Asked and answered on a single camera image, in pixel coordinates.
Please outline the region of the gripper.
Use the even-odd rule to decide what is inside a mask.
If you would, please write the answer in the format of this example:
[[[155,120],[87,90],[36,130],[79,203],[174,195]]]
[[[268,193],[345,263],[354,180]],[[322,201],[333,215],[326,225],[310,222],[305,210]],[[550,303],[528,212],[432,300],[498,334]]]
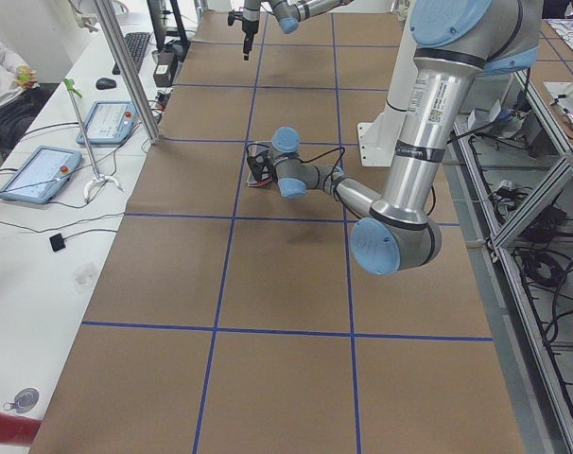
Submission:
[[[252,52],[252,41],[254,36],[258,33],[259,21],[258,20],[242,20],[242,31],[245,33],[243,41],[243,59],[248,61]]]
[[[270,152],[268,150],[263,151],[262,158],[263,158],[262,176],[264,178],[276,178],[277,173],[275,168],[275,162],[271,157]]]

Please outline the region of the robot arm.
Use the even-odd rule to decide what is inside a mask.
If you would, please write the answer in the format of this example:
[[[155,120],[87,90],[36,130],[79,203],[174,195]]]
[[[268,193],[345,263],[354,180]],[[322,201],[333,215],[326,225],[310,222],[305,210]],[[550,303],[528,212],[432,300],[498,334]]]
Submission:
[[[460,106],[478,76],[508,74],[537,59],[540,1],[418,1],[409,13],[417,75],[382,193],[338,166],[315,166],[299,155],[300,136],[281,127],[266,160],[282,197],[321,189],[360,219],[350,248],[371,274],[421,267],[442,246],[425,203]]]
[[[290,34],[297,29],[300,22],[311,17],[324,14],[327,11],[344,7],[350,4],[348,0],[312,0],[312,1],[268,1],[271,12],[279,27],[285,34]],[[247,61],[252,52],[255,35],[259,31],[262,1],[246,0],[242,10],[232,10],[228,15],[228,25],[232,26],[235,21],[242,23],[242,31],[245,34],[243,40],[243,60]]]

